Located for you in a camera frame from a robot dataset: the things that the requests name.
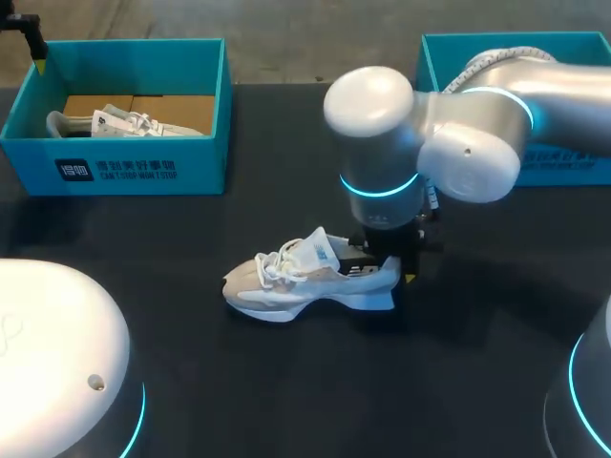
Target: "concrete floor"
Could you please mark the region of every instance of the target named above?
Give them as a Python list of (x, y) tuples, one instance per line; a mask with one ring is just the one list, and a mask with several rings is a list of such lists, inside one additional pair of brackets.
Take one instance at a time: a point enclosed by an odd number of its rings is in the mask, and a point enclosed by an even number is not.
[[(420, 35), (602, 31), (608, 0), (15, 0), (48, 40), (224, 37), (237, 82), (329, 80), (363, 65), (412, 74)], [(0, 34), (0, 87), (30, 65), (20, 33)]]

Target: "small hole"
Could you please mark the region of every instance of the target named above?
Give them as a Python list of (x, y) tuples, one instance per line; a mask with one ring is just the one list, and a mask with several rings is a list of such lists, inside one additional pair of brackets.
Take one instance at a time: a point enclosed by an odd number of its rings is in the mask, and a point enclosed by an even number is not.
[(89, 387), (95, 391), (103, 391), (106, 387), (104, 380), (97, 374), (90, 375), (89, 379), (87, 379), (87, 383), (89, 384)]

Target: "black tabletop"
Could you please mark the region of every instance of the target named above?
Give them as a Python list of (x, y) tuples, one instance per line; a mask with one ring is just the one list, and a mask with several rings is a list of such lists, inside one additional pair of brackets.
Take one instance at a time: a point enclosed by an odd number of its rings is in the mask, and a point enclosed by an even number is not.
[[(229, 313), (258, 251), (356, 228), (322, 85), (235, 87), (222, 197), (26, 198), (0, 167), (0, 249), (70, 265), (115, 298), (144, 366), (147, 456), (545, 457), (545, 392), (611, 291), (611, 188), (442, 199), (443, 255), (392, 314)], [(14, 92), (0, 94), (4, 113)]]

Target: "shoe tongue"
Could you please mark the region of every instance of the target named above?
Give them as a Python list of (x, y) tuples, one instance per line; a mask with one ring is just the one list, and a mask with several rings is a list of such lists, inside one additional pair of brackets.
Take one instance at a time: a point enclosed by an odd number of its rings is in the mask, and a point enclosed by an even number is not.
[(306, 273), (323, 267), (330, 267), (336, 272), (340, 269), (340, 262), (322, 227), (316, 229), (307, 239), (296, 243), (290, 249), (290, 255), (298, 262), (300, 270)]

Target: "teal cardboard box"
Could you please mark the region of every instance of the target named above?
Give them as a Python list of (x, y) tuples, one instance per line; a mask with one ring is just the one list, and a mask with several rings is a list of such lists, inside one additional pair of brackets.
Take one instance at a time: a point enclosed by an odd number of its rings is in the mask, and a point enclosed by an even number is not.
[[(611, 65), (611, 48), (595, 31), (427, 34), (422, 36), (416, 89), (443, 91), (479, 52), (514, 46), (540, 48), (567, 64)], [(611, 159), (541, 144), (528, 146), (517, 179), (518, 186), (603, 184), (611, 184)]]
[[(47, 138), (72, 94), (213, 95), (206, 136)], [(224, 189), (231, 77), (221, 39), (49, 42), (32, 66), (0, 144), (32, 196), (208, 195)]]

